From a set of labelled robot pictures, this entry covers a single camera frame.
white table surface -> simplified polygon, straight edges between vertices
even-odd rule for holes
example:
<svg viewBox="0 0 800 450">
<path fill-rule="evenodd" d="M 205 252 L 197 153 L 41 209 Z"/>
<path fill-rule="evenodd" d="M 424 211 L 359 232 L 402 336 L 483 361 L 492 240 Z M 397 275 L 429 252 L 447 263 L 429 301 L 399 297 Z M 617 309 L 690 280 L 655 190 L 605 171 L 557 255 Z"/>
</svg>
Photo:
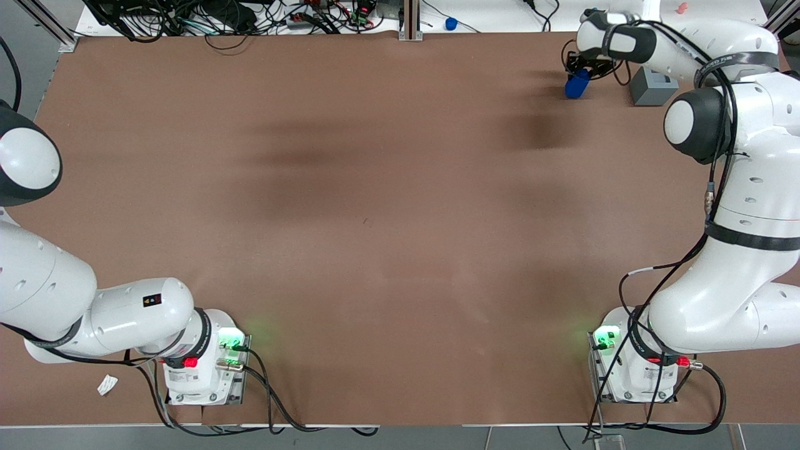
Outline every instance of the white table surface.
<svg viewBox="0 0 800 450">
<path fill-rule="evenodd" d="M 537 32 L 542 30 L 542 18 L 534 14 L 522 0 L 428 0 L 431 4 L 439 8 L 442 12 L 471 25 L 484 33 L 525 33 Z M 716 17 L 732 18 L 752 22 L 762 25 L 766 22 L 766 15 L 759 0 L 694 0 L 687 2 L 689 9 L 683 14 L 678 15 L 676 9 L 682 0 L 662 0 L 661 15 L 666 23 L 675 22 L 679 18 L 692 17 Z M 537 8 L 544 15 L 549 15 L 555 7 L 554 0 L 536 0 Z M 561 0 L 561 7 L 550 20 L 553 31 L 576 31 L 580 25 L 579 19 L 583 11 L 587 8 L 607 9 L 611 4 L 610 0 Z M 251 5 L 254 10 L 262 6 Z M 423 33 L 471 33 L 462 26 L 456 31 L 447 31 L 444 27 L 445 17 L 441 16 L 428 5 L 421 6 L 421 20 L 429 25 L 422 24 Z M 257 14 L 262 20 L 264 13 Z M 381 19 L 371 17 L 373 22 L 378 23 Z M 380 26 L 370 32 L 380 32 L 397 30 L 398 21 L 384 19 Z M 76 31 L 93 36 L 119 36 L 120 34 L 112 30 L 109 26 L 98 25 L 97 20 L 87 8 L 84 8 L 81 18 L 76 26 Z M 307 30 L 287 30 L 282 27 L 279 34 L 306 34 Z M 347 29 L 342 29 L 342 33 L 353 33 Z"/>
</svg>

brown table surface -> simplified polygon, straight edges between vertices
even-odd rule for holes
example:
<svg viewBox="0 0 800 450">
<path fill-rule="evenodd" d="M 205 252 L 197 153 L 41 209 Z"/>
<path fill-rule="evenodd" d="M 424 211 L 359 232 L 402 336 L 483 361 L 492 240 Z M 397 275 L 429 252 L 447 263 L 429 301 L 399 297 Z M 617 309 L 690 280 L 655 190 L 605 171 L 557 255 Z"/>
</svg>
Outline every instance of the brown table surface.
<svg viewBox="0 0 800 450">
<path fill-rule="evenodd" d="M 101 287 L 175 276 L 228 311 L 304 423 L 580 423 L 586 332 L 620 275 L 700 236 L 706 167 L 666 144 L 665 108 L 631 107 L 611 77 L 565 100 L 570 37 L 251 38 L 235 56 L 83 39 L 38 116 L 61 186 L 10 213 Z M 656 281 L 639 278 L 631 303 Z M 0 340 L 2 424 L 158 421 L 136 372 L 38 364 Z M 798 356 L 703 356 L 726 421 L 800 423 Z M 120 382 L 101 398 L 106 373 Z M 654 419 L 710 420 L 716 388 L 698 374 L 680 400 Z M 202 420 L 265 423 L 265 405 L 251 384 Z"/>
</svg>

green light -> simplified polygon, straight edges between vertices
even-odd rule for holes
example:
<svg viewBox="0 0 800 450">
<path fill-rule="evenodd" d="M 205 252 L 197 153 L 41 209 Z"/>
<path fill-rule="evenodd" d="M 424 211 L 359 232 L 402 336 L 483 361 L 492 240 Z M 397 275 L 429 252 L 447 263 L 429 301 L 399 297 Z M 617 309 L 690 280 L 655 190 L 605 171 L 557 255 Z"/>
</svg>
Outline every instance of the green light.
<svg viewBox="0 0 800 450">
<path fill-rule="evenodd" d="M 614 346 L 614 337 L 619 335 L 619 327 L 616 325 L 603 325 L 594 331 L 594 340 L 600 350 L 605 350 Z"/>
</svg>

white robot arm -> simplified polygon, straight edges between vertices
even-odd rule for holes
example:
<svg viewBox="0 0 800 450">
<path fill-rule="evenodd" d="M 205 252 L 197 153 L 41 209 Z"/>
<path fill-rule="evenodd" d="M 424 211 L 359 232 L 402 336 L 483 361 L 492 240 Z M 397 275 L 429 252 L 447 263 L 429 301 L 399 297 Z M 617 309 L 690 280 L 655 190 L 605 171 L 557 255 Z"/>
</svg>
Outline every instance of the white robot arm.
<svg viewBox="0 0 800 450">
<path fill-rule="evenodd" d="M 731 159 L 730 171 L 716 214 L 706 222 L 705 246 L 689 271 L 639 316 L 657 337 L 621 307 L 594 333 L 596 344 L 605 343 L 598 371 L 610 372 L 615 355 L 624 367 L 607 380 L 607 394 L 618 402 L 650 402 L 657 385 L 656 401 L 670 399 L 675 361 L 683 354 L 800 343 L 800 288 L 773 282 L 800 257 L 800 79 L 777 72 L 777 40 L 759 26 L 722 19 L 672 23 L 710 56 L 701 64 L 696 50 L 639 20 L 640 13 L 591 14 L 578 31 L 581 55 L 638 62 L 694 82 L 697 89 L 670 105 L 664 134 L 699 162 L 716 159 L 720 139 L 730 141 L 731 131 L 718 131 L 730 128 L 730 122 L 720 125 L 734 104 L 725 102 L 721 86 L 700 86 L 704 79 L 720 81 L 713 70 L 732 82 L 738 118 L 733 154 L 721 157 Z M 629 331 L 630 340 L 614 348 Z"/>
<path fill-rule="evenodd" d="M 43 363 L 127 349 L 164 361 L 176 404 L 225 404 L 244 335 L 224 312 L 194 307 L 175 278 L 97 289 L 89 264 L 21 228 L 3 207 L 52 192 L 62 160 L 50 138 L 0 103 L 0 323 Z"/>
</svg>

blue object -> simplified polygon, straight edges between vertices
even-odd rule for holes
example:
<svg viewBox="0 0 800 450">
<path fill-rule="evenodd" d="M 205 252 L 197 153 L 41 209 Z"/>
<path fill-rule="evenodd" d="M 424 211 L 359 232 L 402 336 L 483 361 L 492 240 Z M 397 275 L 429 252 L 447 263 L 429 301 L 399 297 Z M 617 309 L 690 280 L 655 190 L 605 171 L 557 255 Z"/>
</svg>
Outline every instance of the blue object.
<svg viewBox="0 0 800 450">
<path fill-rule="evenodd" d="M 570 75 L 569 79 L 566 80 L 566 85 L 564 85 L 564 95 L 567 98 L 581 98 L 586 91 L 586 87 L 589 86 L 589 77 L 589 71 L 586 69 L 581 69 L 577 74 Z"/>
<path fill-rule="evenodd" d="M 448 17 L 447 20 L 445 20 L 445 28 L 448 31 L 455 30 L 456 26 L 458 26 L 458 20 L 456 20 L 456 18 Z"/>
</svg>

